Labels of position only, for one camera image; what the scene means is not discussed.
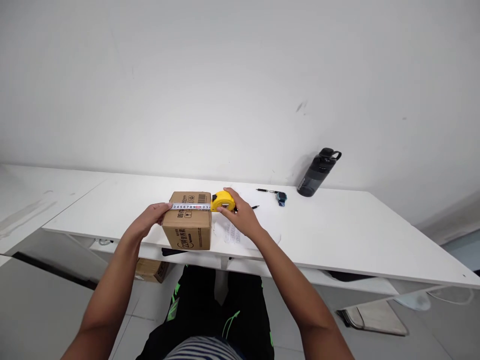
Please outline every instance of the cable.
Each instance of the cable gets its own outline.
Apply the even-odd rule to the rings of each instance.
[[[455,304],[455,305],[468,305],[472,302],[472,300],[474,299],[474,291],[469,288],[468,290],[470,290],[470,296],[468,297],[468,299],[466,301],[463,301],[463,302],[455,302],[455,301],[450,301],[450,300],[445,300],[441,297],[438,297],[436,295],[433,295],[431,292],[426,292],[428,295],[430,295],[432,298],[435,298],[435,299],[438,299],[438,300],[442,300],[446,303],[450,303],[450,304]]]

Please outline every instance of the cardboard box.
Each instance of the cardboard box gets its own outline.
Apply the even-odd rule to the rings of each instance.
[[[136,262],[135,279],[162,283],[167,276],[169,262],[139,257]]]
[[[198,191],[175,191],[171,203],[209,204],[211,194]],[[210,250],[212,213],[204,210],[167,211],[161,225],[172,249]]]

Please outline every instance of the black pen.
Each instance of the black pen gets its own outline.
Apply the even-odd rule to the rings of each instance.
[[[257,189],[257,190],[258,191],[263,191],[265,193],[274,193],[274,194],[278,193],[278,191],[275,191],[275,190],[267,190],[267,189]]]

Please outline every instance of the bottle handle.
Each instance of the bottle handle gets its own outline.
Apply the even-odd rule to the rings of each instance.
[[[335,160],[338,160],[338,159],[340,159],[341,156],[342,156],[342,153],[340,151],[334,151],[333,154],[330,157],[334,158]]]

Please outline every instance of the hand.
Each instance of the hand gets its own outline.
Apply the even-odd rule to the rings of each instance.
[[[233,200],[235,200],[235,205],[238,211],[236,213],[230,212],[224,207],[218,207],[216,210],[230,220],[230,222],[246,237],[252,240],[252,237],[263,230],[255,216],[254,210],[249,203],[243,200],[231,187],[224,187],[223,190],[228,192]]]
[[[154,224],[162,225],[165,213],[170,210],[170,202],[149,205],[128,227],[122,238],[142,240]]]

